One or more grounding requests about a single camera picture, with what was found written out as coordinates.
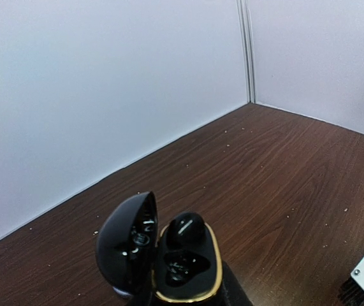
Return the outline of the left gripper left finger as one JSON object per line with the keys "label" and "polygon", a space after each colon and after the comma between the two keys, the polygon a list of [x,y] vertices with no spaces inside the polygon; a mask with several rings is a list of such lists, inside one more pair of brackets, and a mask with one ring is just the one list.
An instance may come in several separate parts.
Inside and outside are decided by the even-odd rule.
{"label": "left gripper left finger", "polygon": [[152,293],[150,291],[144,291],[137,295],[134,295],[126,304],[126,306],[151,306]]}

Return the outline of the right aluminium post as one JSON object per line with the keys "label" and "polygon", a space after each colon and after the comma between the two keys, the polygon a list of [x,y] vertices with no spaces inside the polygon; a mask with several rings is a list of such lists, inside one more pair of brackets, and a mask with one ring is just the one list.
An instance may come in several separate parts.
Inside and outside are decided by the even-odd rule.
{"label": "right aluminium post", "polygon": [[254,68],[254,50],[252,20],[249,3],[246,0],[237,0],[238,17],[242,39],[242,48],[245,63],[245,79],[247,84],[247,102],[256,103],[256,80]]}

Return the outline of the purple earbud charging case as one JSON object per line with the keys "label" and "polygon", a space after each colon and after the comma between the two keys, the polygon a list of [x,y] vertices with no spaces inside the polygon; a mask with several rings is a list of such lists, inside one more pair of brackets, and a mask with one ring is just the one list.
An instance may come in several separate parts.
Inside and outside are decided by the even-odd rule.
{"label": "purple earbud charging case", "polygon": [[113,287],[113,290],[123,299],[131,299],[133,295],[127,291],[121,290],[119,288]]}

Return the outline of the black earbud charging case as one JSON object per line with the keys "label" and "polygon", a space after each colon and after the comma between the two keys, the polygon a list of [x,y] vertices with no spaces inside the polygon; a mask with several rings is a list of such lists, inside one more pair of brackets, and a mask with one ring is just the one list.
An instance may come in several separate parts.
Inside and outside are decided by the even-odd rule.
{"label": "black earbud charging case", "polygon": [[213,229],[205,222],[201,251],[169,251],[159,229],[152,191],[123,201],[106,219],[96,240],[96,263],[111,287],[152,293],[151,305],[221,305],[222,259]]}

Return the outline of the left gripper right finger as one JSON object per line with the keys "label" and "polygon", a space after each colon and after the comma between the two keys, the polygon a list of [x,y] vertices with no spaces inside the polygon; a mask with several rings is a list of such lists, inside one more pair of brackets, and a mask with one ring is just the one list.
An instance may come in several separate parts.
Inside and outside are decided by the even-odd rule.
{"label": "left gripper right finger", "polygon": [[254,306],[227,262],[222,262],[221,305]]}

